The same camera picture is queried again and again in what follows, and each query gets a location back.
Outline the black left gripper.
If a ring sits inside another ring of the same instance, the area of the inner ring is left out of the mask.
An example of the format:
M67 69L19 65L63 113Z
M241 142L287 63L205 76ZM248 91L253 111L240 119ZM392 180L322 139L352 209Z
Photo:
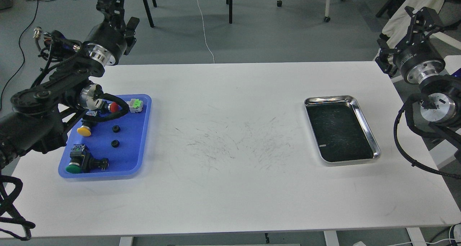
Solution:
M140 19L131 17L126 25L124 3L125 0L97 0L97 10L104 20L94 26L84 46L89 58L103 67L119 64L120 58L129 55L137 42L135 33ZM123 31L112 28L125 26Z

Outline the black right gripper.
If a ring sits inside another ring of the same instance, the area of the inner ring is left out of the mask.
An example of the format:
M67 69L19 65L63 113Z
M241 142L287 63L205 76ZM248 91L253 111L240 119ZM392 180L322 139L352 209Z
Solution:
M445 61L431 43L422 43L438 32L445 31L438 13L433 8L422 7L415 12L415 8L406 6L405 11L411 21L404 38L405 49L390 48L387 41L379 38L379 53L375 58L376 64L384 74L393 77L397 67L403 80L412 85L418 85L427 78L439 74L445 68ZM393 63L388 58L393 55Z

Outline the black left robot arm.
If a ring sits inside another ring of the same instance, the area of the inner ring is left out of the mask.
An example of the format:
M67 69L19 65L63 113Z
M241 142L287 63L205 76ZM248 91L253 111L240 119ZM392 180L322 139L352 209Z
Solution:
M66 146L67 133L83 119L106 122L121 118L129 105L104 93L89 77L102 77L106 65L117 65L136 43L139 18L124 21L125 0L98 0L104 20L84 42L59 31L45 34L47 64L29 89L12 96L13 112L1 118L1 168L31 150L46 154Z

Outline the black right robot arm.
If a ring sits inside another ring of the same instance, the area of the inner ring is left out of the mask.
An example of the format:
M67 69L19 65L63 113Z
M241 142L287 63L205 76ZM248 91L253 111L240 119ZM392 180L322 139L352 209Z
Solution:
M405 11L411 19L406 35L394 48L378 39L380 50L375 58L383 73L393 76L399 70L405 82L418 85L420 90L420 93L411 94L400 108L393 126L394 141L400 154L412 166L459 180L459 174L439 171L413 159L398 141L398 124L405 115L412 132L423 138L445 139L457 148L454 156L460 159L460 135L454 131L461 123L460 78L441 74L445 61L429 40L432 34L442 32L444 26L432 8L415 11L406 6Z

